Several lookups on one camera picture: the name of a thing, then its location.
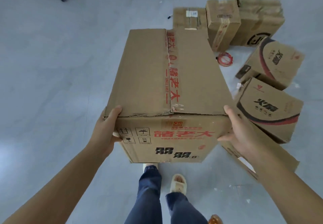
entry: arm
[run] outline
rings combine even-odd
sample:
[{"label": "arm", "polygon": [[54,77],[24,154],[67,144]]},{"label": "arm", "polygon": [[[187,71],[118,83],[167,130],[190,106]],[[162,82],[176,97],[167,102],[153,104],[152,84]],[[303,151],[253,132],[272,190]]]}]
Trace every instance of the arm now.
[{"label": "arm", "polygon": [[3,224],[66,223],[95,173],[112,152],[112,136],[121,107],[98,119],[87,146]]},{"label": "arm", "polygon": [[233,133],[218,140],[230,141],[247,158],[286,222],[323,223],[323,199],[258,142],[245,118],[240,119],[228,106],[224,110],[232,122]]}]

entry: forearm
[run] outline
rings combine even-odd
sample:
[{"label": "forearm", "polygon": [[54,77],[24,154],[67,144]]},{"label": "forearm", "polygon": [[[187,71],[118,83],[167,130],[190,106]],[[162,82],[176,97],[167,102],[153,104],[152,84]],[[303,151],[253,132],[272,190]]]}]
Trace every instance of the forearm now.
[{"label": "forearm", "polygon": [[288,224],[323,223],[323,200],[269,150],[251,157],[266,191]]},{"label": "forearm", "polygon": [[65,223],[102,163],[91,150],[82,150],[4,224]]}]

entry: brown cardboard box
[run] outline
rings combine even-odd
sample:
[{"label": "brown cardboard box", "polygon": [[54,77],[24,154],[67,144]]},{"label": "brown cardboard box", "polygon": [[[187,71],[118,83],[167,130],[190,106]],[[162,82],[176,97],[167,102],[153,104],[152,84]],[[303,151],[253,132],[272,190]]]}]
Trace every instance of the brown cardboard box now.
[{"label": "brown cardboard box", "polygon": [[241,23],[236,0],[208,0],[206,16],[212,50],[226,51]]},{"label": "brown cardboard box", "polygon": [[[295,172],[299,161],[297,161],[280,145],[270,139],[257,126],[255,126],[253,123],[251,124],[258,136],[259,142],[263,143],[269,150],[271,150],[275,154],[275,156],[285,164],[288,170]],[[238,162],[238,164],[240,164],[249,174],[251,174],[256,180],[258,180],[258,175],[253,169],[252,165],[233,147],[230,142],[221,142],[221,145]]]},{"label": "brown cardboard box", "polygon": [[303,102],[251,78],[235,96],[237,108],[278,143],[290,141]]},{"label": "brown cardboard box", "polygon": [[303,60],[304,55],[293,47],[266,37],[249,56],[236,77],[241,83],[257,77],[282,91],[292,83]]},{"label": "brown cardboard box", "polygon": [[207,20],[205,8],[178,7],[173,9],[173,28],[203,31],[206,38]]},{"label": "brown cardboard box", "polygon": [[264,37],[272,37],[285,18],[280,0],[236,0],[241,25],[230,45],[256,46]]},{"label": "brown cardboard box", "polygon": [[105,116],[132,163],[201,162],[231,128],[231,93],[205,35],[192,30],[130,30]]}]

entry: hand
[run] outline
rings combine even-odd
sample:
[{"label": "hand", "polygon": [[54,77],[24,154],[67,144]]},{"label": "hand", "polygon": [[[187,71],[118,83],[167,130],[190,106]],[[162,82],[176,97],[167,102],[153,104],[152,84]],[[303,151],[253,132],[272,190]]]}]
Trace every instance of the hand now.
[{"label": "hand", "polygon": [[219,137],[218,141],[230,141],[244,157],[254,157],[260,145],[250,122],[246,117],[241,119],[228,105],[224,106],[224,111],[231,120],[233,133]]},{"label": "hand", "polygon": [[113,150],[114,143],[121,141],[121,138],[112,135],[117,117],[121,111],[121,106],[116,106],[111,110],[107,119],[104,120],[103,110],[97,123],[95,124],[91,139],[86,146],[86,148],[89,148],[99,156],[102,156],[103,159],[110,155]]}]

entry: left hand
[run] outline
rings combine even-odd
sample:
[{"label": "left hand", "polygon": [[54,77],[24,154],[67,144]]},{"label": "left hand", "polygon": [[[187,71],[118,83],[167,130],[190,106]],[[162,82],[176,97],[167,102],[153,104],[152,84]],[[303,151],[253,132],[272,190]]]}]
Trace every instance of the left hand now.
[{"label": "left hand", "polygon": [[122,107],[116,106],[111,110],[107,119],[104,120],[103,110],[97,123],[95,124],[91,139],[86,146],[86,148],[94,150],[96,154],[102,156],[103,159],[110,155],[113,150],[114,143],[122,140],[121,138],[112,135],[117,117],[121,111]]}]

